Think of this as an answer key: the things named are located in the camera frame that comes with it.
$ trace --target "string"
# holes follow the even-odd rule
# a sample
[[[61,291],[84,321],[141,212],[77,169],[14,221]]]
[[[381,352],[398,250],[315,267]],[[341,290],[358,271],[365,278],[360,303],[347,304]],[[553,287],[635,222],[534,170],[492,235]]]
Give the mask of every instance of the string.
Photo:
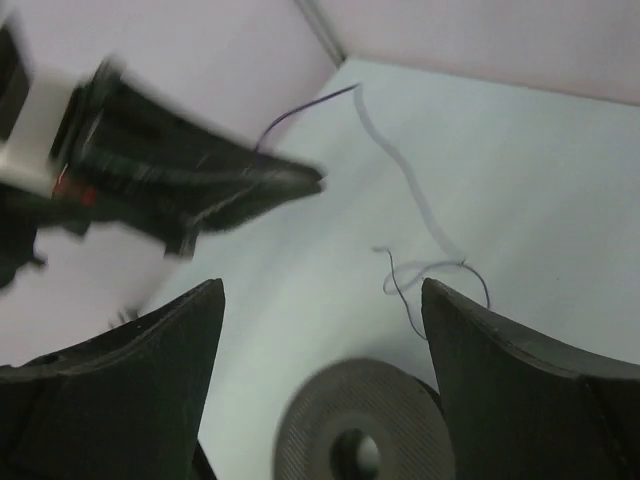
[[[385,295],[399,295],[404,308],[407,313],[407,317],[409,319],[409,323],[413,331],[423,340],[427,340],[426,336],[418,330],[413,320],[413,315],[411,314],[411,308],[409,306],[409,302],[405,296],[405,292],[409,289],[413,288],[418,282],[421,282],[424,279],[426,273],[430,270],[437,270],[445,267],[455,267],[461,270],[466,270],[471,272],[482,284],[482,289],[484,290],[485,302],[487,309],[491,310],[491,295],[489,294],[489,287],[487,286],[487,282],[482,277],[480,272],[478,272],[475,268],[469,265],[466,261],[466,255],[464,252],[449,238],[444,229],[438,224],[436,217],[427,201],[420,184],[416,179],[415,172],[411,167],[411,164],[408,160],[400,153],[400,151],[391,144],[375,127],[369,112],[367,110],[366,104],[364,102],[363,95],[364,87],[360,83],[356,83],[354,85],[350,85],[348,87],[337,90],[333,93],[325,95],[324,97],[320,97],[311,102],[305,103],[304,105],[300,105],[299,107],[294,108],[276,118],[271,124],[266,128],[264,133],[260,136],[258,141],[256,142],[255,152],[261,152],[266,138],[271,133],[271,131],[279,125],[285,119],[295,115],[297,113],[306,110],[307,108],[313,107],[320,103],[324,103],[327,100],[331,100],[335,97],[343,95],[345,93],[353,91],[353,101],[356,112],[358,114],[358,118],[360,119],[360,123],[364,128],[367,135],[373,140],[373,142],[378,145],[388,156],[391,158],[394,163],[401,170],[404,175],[405,181],[415,202],[420,216],[422,217],[422,221],[424,223],[425,228],[434,239],[434,241],[438,244],[442,252],[449,256],[448,260],[441,260],[437,262],[424,262],[424,261],[411,261],[403,263],[402,265],[395,265],[393,260],[393,254],[391,253],[391,249],[385,246],[373,247],[372,250],[376,253],[386,253],[389,256],[390,263],[390,273],[384,279],[382,284],[382,291]],[[397,275],[399,272],[409,272],[415,271],[416,274],[409,280],[404,283],[399,283],[397,279]]]

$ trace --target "white wall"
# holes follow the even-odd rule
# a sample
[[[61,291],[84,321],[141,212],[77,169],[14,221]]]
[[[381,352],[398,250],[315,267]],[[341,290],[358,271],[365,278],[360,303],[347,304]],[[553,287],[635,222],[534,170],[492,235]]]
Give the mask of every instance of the white wall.
[[[116,53],[187,110],[250,142],[313,95],[334,68],[290,0],[13,2],[36,64],[90,74]],[[100,333],[171,271],[135,232],[97,228],[85,242],[41,235],[44,275],[0,297],[0,364],[22,363]]]
[[[308,0],[351,54],[640,103],[636,0]]]

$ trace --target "table surface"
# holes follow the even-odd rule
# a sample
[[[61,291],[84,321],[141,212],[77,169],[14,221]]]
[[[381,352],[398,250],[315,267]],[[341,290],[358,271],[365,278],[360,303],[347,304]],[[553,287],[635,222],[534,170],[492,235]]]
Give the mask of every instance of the table surface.
[[[381,133],[409,159],[440,225],[486,278],[494,310],[640,363],[640,109],[349,60]],[[270,478],[291,396],[339,359],[388,361],[435,384],[427,344],[385,296],[400,262],[444,259],[401,172],[345,95],[302,114],[278,150],[328,171],[327,191],[203,238],[153,309],[221,277],[225,324],[200,439],[220,478]],[[476,278],[432,272],[482,302]],[[419,318],[419,289],[409,293]]]

